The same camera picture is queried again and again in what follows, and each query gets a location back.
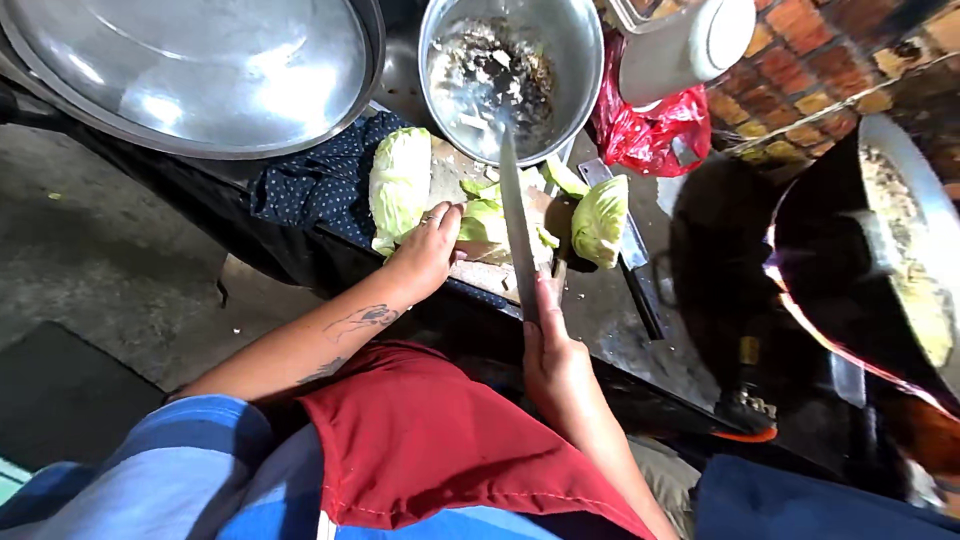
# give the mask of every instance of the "tattoo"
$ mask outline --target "tattoo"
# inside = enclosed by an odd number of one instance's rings
[[[340,338],[346,333],[363,330],[373,326],[386,327],[394,322],[400,314],[395,309],[390,309],[386,304],[376,306],[367,306],[357,309],[350,315],[330,323],[324,328],[327,339],[333,343],[339,343]]]
[[[308,382],[313,382],[314,380],[317,380],[317,379],[330,377],[334,373],[337,373],[337,370],[343,367],[343,365],[347,363],[347,360],[349,359],[350,359],[349,356],[346,356],[346,357],[337,356],[332,362],[326,365],[320,366],[320,368],[316,372],[314,372],[313,375],[308,375],[307,377],[304,377],[303,379],[298,380],[297,384],[307,384]]]

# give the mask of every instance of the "aluminum pot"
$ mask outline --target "aluminum pot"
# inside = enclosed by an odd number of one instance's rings
[[[600,95],[603,77],[603,31],[590,0],[431,0],[420,26],[420,86],[430,114],[446,138],[474,160],[497,166],[499,154],[483,152],[468,132],[446,125],[431,95],[432,42],[465,18],[506,17],[508,24],[541,39],[553,77],[553,114],[548,135],[534,150],[519,152],[518,165],[536,164],[557,152],[583,129]]]
[[[234,4],[0,0],[0,70],[91,127],[192,158],[289,154],[363,112],[383,71],[377,0]]]

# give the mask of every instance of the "kitchen knife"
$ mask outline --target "kitchen knife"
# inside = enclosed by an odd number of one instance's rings
[[[613,178],[610,168],[599,158],[581,163],[577,169],[590,187]],[[643,327],[647,330],[647,336],[651,341],[656,341],[663,339],[660,318],[650,301],[651,298],[656,298],[657,293],[653,290],[650,280],[640,273],[640,268],[648,262],[650,257],[647,254],[647,248],[643,245],[643,238],[640,236],[639,229],[636,228],[634,217],[628,212],[627,227],[620,240],[620,266],[623,268],[627,288],[630,289],[630,295],[634,298],[640,320],[643,321]]]
[[[520,171],[516,166],[514,130],[508,127],[500,147],[500,191],[503,194],[503,214],[507,219],[507,239],[514,259],[516,290],[520,295],[523,320],[540,325],[540,309],[537,306],[537,266],[530,248],[530,231],[523,207],[523,192],[520,187]]]

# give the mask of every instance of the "cutting board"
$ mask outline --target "cutting board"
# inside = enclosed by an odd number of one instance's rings
[[[485,177],[487,165],[468,158],[449,142],[433,137],[433,158],[431,160],[431,181],[429,207],[449,201],[463,203],[467,194],[460,187],[464,178],[472,178],[481,182],[489,182]],[[553,199],[539,190],[529,193],[534,203],[528,209],[528,221],[542,223],[547,207]],[[462,282],[469,283],[477,288],[519,302],[516,291],[516,275],[510,264],[502,266],[462,260],[457,262],[450,272],[450,276]]]

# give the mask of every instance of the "white container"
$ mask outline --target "white container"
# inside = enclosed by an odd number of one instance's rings
[[[756,25],[754,0],[704,0],[653,19],[631,0],[607,3],[627,39],[620,94],[639,108],[722,75],[743,57]]]

